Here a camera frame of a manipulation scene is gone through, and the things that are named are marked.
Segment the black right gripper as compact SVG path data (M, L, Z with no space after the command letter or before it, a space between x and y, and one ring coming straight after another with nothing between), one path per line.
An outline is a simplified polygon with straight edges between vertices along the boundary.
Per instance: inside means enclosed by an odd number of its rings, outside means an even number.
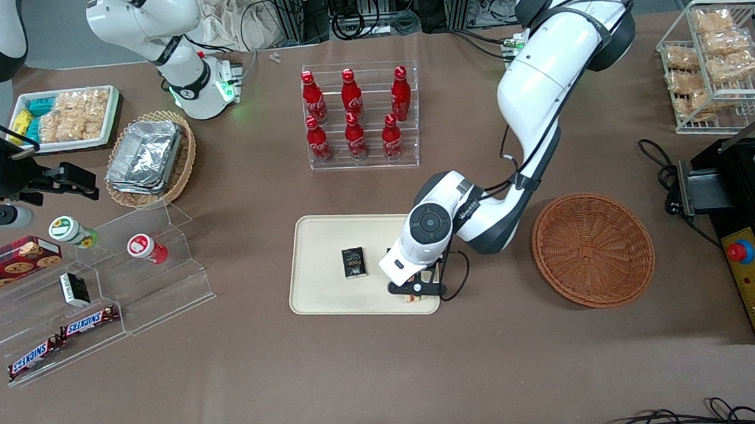
M41 206L38 194L76 194L92 201L99 199L96 175L72 163L55 168L42 167L30 154L18 160L10 154L0 157L0 202L23 201Z

